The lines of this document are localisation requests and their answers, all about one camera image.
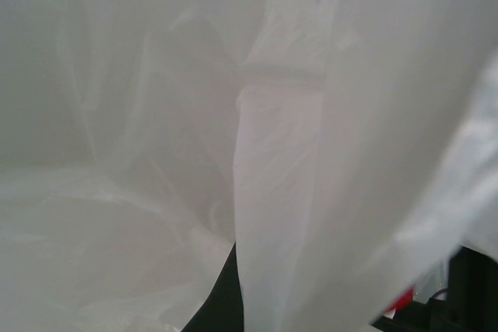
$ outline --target black surface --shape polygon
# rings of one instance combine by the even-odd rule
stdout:
[[[475,332],[498,331],[498,264],[467,248],[450,261],[447,312]]]
[[[211,294],[183,332],[243,331],[244,307],[234,245]]]
[[[382,316],[373,326],[383,332],[471,332],[447,318],[445,301],[410,302],[393,319]]]

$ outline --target white plastic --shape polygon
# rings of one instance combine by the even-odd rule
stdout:
[[[368,330],[493,252],[497,7],[0,0],[0,327],[176,332],[237,239],[246,332]]]

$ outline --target plastic sheet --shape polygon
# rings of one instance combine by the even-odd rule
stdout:
[[[427,302],[439,291],[447,288],[449,263],[443,262],[424,273],[415,283],[413,299],[417,302]],[[445,299],[446,294],[441,293],[439,299]]]
[[[235,239],[247,332],[367,328],[483,246],[497,7],[0,0],[2,330],[178,331]]]

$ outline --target dark fabric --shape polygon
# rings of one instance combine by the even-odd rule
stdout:
[[[182,332],[243,331],[244,306],[234,245],[211,294]]]

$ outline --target red object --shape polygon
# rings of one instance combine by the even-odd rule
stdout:
[[[386,309],[386,313],[394,309],[402,309],[407,306],[413,300],[413,288],[410,288],[405,294],[403,294],[399,299],[396,300],[391,306]]]

